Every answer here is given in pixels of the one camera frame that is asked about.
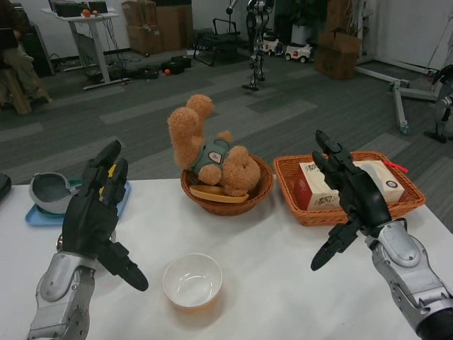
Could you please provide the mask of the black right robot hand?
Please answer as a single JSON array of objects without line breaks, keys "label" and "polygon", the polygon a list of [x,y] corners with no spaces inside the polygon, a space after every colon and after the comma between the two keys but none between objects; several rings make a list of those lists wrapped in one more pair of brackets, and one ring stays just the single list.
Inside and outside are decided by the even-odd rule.
[{"label": "black right robot hand", "polygon": [[337,190],[340,207],[348,217],[328,233],[328,240],[311,262],[317,271],[337,253],[344,252],[357,238],[357,233],[377,235],[380,225],[391,221],[386,201],[372,177],[353,164],[351,153],[321,130],[316,131],[316,142],[321,152],[312,152],[315,165],[324,181]]}]

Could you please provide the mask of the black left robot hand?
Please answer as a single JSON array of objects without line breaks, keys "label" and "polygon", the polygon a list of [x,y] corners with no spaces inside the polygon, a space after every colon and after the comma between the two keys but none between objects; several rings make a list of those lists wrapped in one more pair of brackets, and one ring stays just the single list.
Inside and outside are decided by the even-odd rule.
[{"label": "black left robot hand", "polygon": [[121,144],[114,140],[93,159],[82,174],[82,186],[68,205],[62,225],[62,250],[99,261],[133,288],[149,284],[129,251],[110,237],[118,222],[117,205],[125,196],[128,163],[118,159]]}]

